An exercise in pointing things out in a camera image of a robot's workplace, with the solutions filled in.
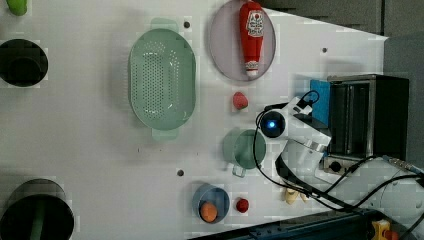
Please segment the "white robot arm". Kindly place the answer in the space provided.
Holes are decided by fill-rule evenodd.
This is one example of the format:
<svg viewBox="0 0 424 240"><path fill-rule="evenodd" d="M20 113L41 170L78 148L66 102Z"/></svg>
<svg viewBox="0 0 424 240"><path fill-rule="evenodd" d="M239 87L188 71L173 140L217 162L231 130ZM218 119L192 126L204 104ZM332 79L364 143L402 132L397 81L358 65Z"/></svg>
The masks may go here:
<svg viewBox="0 0 424 240"><path fill-rule="evenodd" d="M341 211L368 206L399 219L423 213L421 168L387 155L328 155L331 133L301 101L296 97L268 105L256 118L259 134L271 148L269 179L278 176L284 186Z"/></svg>

